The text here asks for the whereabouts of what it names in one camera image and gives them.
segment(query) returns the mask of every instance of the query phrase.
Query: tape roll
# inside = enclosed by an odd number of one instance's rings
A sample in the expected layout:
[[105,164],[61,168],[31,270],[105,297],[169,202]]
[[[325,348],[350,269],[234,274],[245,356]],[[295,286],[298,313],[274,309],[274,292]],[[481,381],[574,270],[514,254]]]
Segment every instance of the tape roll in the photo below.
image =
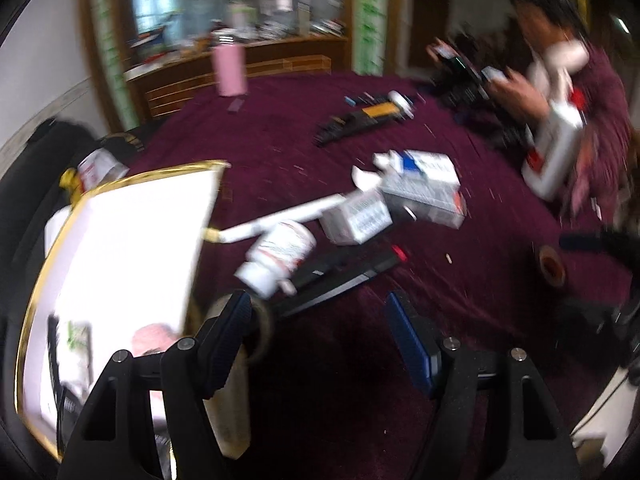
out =
[[536,253],[538,270],[544,280],[553,288],[562,288],[566,283],[566,268],[558,252],[548,245],[542,246]]

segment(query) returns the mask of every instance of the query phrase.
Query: table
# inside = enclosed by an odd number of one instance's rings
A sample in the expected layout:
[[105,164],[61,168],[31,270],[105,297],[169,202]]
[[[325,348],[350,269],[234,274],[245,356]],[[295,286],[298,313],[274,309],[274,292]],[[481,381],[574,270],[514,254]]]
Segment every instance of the table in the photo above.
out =
[[[228,160],[233,200],[226,224],[215,226],[225,228],[354,189],[352,165],[373,170],[375,152],[425,150],[450,156],[469,214],[459,230],[428,222],[396,228],[389,240],[406,251],[406,264],[279,326],[271,352],[250,372],[252,445],[235,468],[248,478],[404,478],[434,404],[411,386],[386,326],[381,306],[395,288],[403,288],[445,335],[475,348],[525,348],[572,427],[614,365],[576,357],[586,349],[573,354],[554,348],[554,295],[541,286],[532,255],[541,244],[557,244],[562,227],[519,172],[432,100],[417,105],[413,121],[313,146],[316,124],[349,110],[343,96],[391,89],[411,94],[405,80],[274,76],[255,78],[249,88],[237,114],[226,111],[230,100],[215,89],[203,90],[165,123],[132,170]],[[317,224],[309,226],[325,248]],[[594,230],[598,221],[585,212],[571,227]],[[201,304],[231,284],[252,242],[204,247],[196,283]],[[625,299],[630,277],[608,256],[562,257],[575,294]],[[479,410],[476,436],[482,431]],[[476,442],[471,457],[477,452]],[[474,467],[469,459],[463,476],[471,477]]]

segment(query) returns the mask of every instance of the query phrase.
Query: red and white bottle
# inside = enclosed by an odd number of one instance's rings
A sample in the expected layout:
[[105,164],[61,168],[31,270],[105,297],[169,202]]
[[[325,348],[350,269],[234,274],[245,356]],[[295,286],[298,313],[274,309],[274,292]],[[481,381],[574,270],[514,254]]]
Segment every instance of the red and white bottle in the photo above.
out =
[[578,156],[585,125],[584,96],[576,89],[568,101],[549,101],[549,106],[549,116],[538,128],[535,145],[522,165],[524,181],[548,202],[556,198]]

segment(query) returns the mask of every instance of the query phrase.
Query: gold frame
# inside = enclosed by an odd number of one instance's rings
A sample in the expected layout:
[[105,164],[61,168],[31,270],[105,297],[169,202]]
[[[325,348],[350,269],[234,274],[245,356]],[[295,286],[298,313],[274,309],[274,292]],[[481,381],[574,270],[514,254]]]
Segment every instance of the gold frame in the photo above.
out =
[[53,262],[56,259],[56,254],[62,244],[62,241],[67,236],[71,226],[77,219],[79,212],[87,204],[92,197],[99,194],[112,191],[115,189],[121,189],[127,186],[133,186],[134,184],[142,184],[143,182],[150,182],[152,180],[160,180],[161,178],[167,178],[170,176],[179,176],[182,174],[196,173],[199,171],[209,171],[214,169],[224,170],[229,168],[230,165],[223,160],[203,160],[201,162],[194,162],[191,164],[183,164],[181,166],[174,166],[172,168],[163,168],[162,170],[147,171],[146,173],[140,173],[132,176],[116,180],[114,182],[108,182],[101,186],[92,189],[82,195],[78,204],[73,208],[71,215],[66,220],[65,224],[60,229],[60,233],[53,243],[49,254],[47,255],[36,284],[33,287],[33,292],[27,306],[27,311],[24,315],[24,321],[22,323],[22,330],[20,331],[20,340],[18,342],[18,355],[15,363],[15,378],[14,378],[14,408],[15,412],[20,417],[22,423],[27,427],[29,432],[38,441],[38,443],[49,452],[53,458],[59,462],[62,457],[58,453],[58,449],[54,443],[52,443],[38,428],[36,428],[27,415],[23,412],[24,409],[24,388],[22,383],[22,377],[24,375],[24,362],[27,355],[27,346],[29,344],[29,337],[31,335],[31,326],[33,325],[33,319],[37,310],[38,300],[40,299],[40,293],[44,286],[45,278],[48,275]]

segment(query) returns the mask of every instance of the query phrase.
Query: orange label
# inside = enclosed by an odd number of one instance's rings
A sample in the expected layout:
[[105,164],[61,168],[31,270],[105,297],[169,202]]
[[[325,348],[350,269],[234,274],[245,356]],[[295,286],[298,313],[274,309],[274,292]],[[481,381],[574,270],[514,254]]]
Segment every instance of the orange label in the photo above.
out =
[[393,103],[382,103],[381,105],[363,108],[362,111],[369,117],[380,117],[382,115],[397,114],[400,112],[400,108]]

